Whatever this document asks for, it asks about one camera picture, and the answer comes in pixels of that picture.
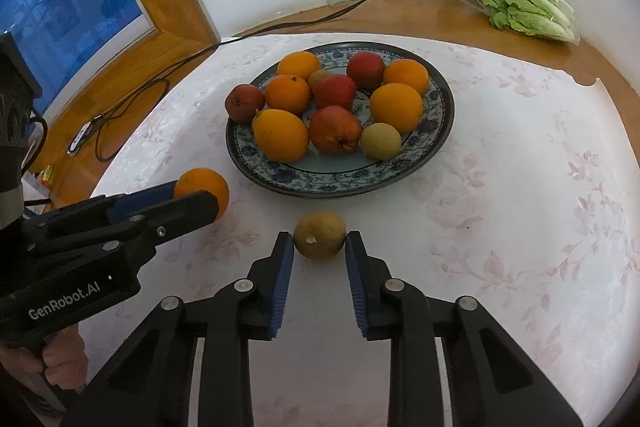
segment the wooden window frame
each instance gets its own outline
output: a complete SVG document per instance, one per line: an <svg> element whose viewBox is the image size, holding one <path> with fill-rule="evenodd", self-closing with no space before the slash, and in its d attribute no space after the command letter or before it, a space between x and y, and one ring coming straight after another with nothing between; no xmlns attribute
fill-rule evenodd
<svg viewBox="0 0 640 427"><path fill-rule="evenodd" d="M108 164L95 158L95 137L76 156L66 150L86 122L113 107L127 94L174 62L218 42L198 0L140 0L154 29L115 57L83 87L50 124L47 142L31 170L52 166L50 188L55 206L83 200L94 190ZM207 55L194 60L168 78L175 86ZM105 126L100 155L108 156L129 138L162 93L154 86L132 104L117 123Z"/></svg>

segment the wooden surface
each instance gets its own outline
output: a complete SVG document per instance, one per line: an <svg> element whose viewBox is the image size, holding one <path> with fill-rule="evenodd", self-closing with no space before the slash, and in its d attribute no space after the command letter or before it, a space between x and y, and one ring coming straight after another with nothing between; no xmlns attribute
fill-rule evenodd
<svg viewBox="0 0 640 427"><path fill-rule="evenodd" d="M309 10L277 22L312 20L341 7L344 6ZM461 0L372 0L335 21L285 32L369 32L436 39L564 70L584 85L593 84L599 77L616 103L636 157L640 156L640 97L606 58L586 41L574 46L498 31L491 28L487 16ZM102 141L105 144L103 154L120 146L130 136L135 122L142 120L148 111L148 105L143 106L145 104L141 102L139 108L131 109L128 123L120 121L113 124ZM79 119L73 129L85 121ZM93 188L98 179L97 171L91 165L92 157L93 150L84 150L62 175L58 174L62 177L54 190L57 201L77 201L80 196L91 194L90 187ZM82 179L82 186L75 187L79 179Z"/></svg>
<svg viewBox="0 0 640 427"><path fill-rule="evenodd" d="M31 168L53 167L50 188L54 206L88 198L108 167L95 158L95 137L76 156L66 150L80 128L113 107L164 68L217 41L197 0L140 0L154 30L114 58L84 87L50 124L49 137ZM208 55L172 74L171 85L185 77ZM100 155L121 147L158 101L163 85L141 94L122 118L108 124L100 136Z"/></svg>

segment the window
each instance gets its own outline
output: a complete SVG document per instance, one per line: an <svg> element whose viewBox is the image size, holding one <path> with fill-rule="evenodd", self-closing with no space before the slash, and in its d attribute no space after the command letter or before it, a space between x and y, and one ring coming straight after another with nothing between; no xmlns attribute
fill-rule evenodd
<svg viewBox="0 0 640 427"><path fill-rule="evenodd" d="M12 33L42 86L34 107L47 120L151 28L137 0L0 0L0 31Z"/></svg>

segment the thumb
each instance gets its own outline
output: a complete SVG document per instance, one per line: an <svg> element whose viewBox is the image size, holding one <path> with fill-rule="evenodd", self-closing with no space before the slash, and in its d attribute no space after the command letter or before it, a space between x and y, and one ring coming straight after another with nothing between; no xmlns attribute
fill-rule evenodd
<svg viewBox="0 0 640 427"><path fill-rule="evenodd" d="M28 349L2 349L0 348L0 363L7 370L18 370L25 373L40 373L42 361L38 360Z"/></svg>

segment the fruit plate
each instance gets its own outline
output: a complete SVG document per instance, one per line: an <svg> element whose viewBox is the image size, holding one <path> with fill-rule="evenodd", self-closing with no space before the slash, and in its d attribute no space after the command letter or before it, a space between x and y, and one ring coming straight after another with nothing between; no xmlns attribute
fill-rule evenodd
<svg viewBox="0 0 640 427"><path fill-rule="evenodd" d="M251 125L226 124L226 148L236 167L251 181L262 187L299 198L331 199L364 194L386 187L427 163L442 147L453 124L453 95L440 72L418 55L378 42L336 42L317 46L307 51L315 54L322 68L332 73L345 74L349 59L360 51L377 53L389 65L398 58L417 60L429 71L430 88L422 97L424 113L420 125L411 133L402 135L402 151L392 160L377 161L364 155L360 147L356 152L340 156L322 156L309 144L306 155L292 164L274 162L265 156L254 140ZM276 76L277 64L261 73L252 85L264 91ZM352 113L363 127L373 123L369 114L370 90L358 89ZM313 102L303 115L308 125L316 108Z"/></svg>

